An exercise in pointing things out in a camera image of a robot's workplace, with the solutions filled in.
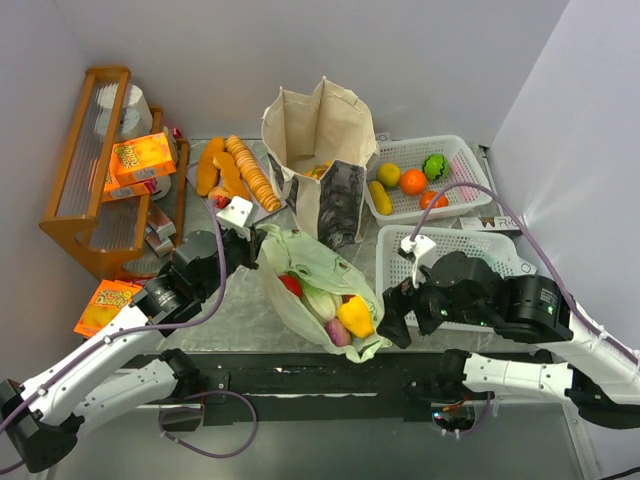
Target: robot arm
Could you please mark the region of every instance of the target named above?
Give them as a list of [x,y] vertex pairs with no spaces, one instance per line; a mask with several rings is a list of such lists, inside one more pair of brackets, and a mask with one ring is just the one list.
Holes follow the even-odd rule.
[[[249,227],[255,210],[236,197],[217,215],[227,227],[222,234],[226,276],[240,265],[257,268],[265,234]],[[140,404],[193,393],[198,371],[179,350],[166,351],[143,369],[103,382],[201,312],[221,284],[221,254],[212,232],[189,234],[158,276],[99,334],[22,384],[0,383],[0,419],[31,472],[55,465],[73,449],[78,436]]]
[[412,276],[383,294],[380,335],[401,348],[411,343],[404,316],[415,312],[420,333],[444,321],[482,325],[516,342],[534,344],[565,360],[534,365],[449,350],[437,391],[524,395],[573,403],[587,421],[608,428],[640,427],[639,361],[579,305],[572,312],[556,283],[539,275],[502,279],[484,260],[452,252],[435,260],[425,236],[401,242]]

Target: empty white basket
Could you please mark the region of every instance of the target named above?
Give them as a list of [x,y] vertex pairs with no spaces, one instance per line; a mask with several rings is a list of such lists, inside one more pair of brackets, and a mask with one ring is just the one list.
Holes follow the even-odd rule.
[[[442,187],[455,182],[473,182],[483,187],[491,188],[478,163],[478,159],[471,152],[465,141],[456,135],[441,135],[439,137],[381,143],[380,160],[376,166],[369,170],[367,181],[375,180],[378,167],[387,162],[398,165],[403,173],[411,168],[422,171],[425,159],[434,153],[444,155],[449,160],[451,168],[447,178],[429,182],[427,185],[428,190],[439,191]],[[418,219],[422,215],[419,195],[405,195],[400,190],[400,187],[387,189],[387,193],[391,197],[393,211],[391,215],[381,215],[373,204],[369,189],[365,189],[365,199],[378,225],[382,227],[385,225],[418,223]],[[445,195],[449,200],[449,206],[432,209],[429,212],[429,220],[462,215],[491,201],[487,194],[467,187],[454,188]]]
[[[411,263],[398,254],[400,241],[411,235],[413,227],[390,225],[380,230],[376,247],[376,295],[382,293],[411,276]],[[536,273],[536,267],[518,257],[516,247],[506,236],[499,233],[451,230],[447,228],[422,227],[422,235],[436,242],[438,258],[453,251],[461,251],[469,257],[485,260],[501,277]],[[413,313],[406,316],[407,325],[418,326]],[[444,322],[440,328],[476,332],[491,331],[488,327]]]

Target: green plastic bag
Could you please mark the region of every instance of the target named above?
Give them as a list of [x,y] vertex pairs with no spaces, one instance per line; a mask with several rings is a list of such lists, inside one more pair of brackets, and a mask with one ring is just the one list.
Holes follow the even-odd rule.
[[308,341],[321,345],[327,352],[344,354],[361,363],[375,352],[390,347],[391,342],[374,333],[365,339],[353,337],[353,343],[336,347],[324,326],[307,310],[300,299],[286,289],[279,275],[294,273],[310,285],[336,295],[359,295],[369,307],[377,327],[384,310],[369,288],[364,275],[329,248],[298,230],[281,230],[275,225],[258,227],[269,233],[258,255],[258,275],[262,288],[284,324]]

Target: lemon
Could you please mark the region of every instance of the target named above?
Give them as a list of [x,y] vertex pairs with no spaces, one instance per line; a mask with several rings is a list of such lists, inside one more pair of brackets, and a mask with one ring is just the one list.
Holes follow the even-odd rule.
[[380,168],[378,168],[376,180],[378,180],[387,188],[393,188],[398,186],[401,176],[402,172],[400,171],[400,167],[398,167],[396,164],[383,163],[382,165],[380,165]]

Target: yellow bell pepper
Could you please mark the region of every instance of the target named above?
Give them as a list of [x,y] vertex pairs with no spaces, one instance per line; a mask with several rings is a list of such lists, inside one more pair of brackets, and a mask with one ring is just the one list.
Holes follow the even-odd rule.
[[362,297],[355,296],[343,303],[336,316],[344,328],[358,338],[367,338],[374,332],[373,318]]

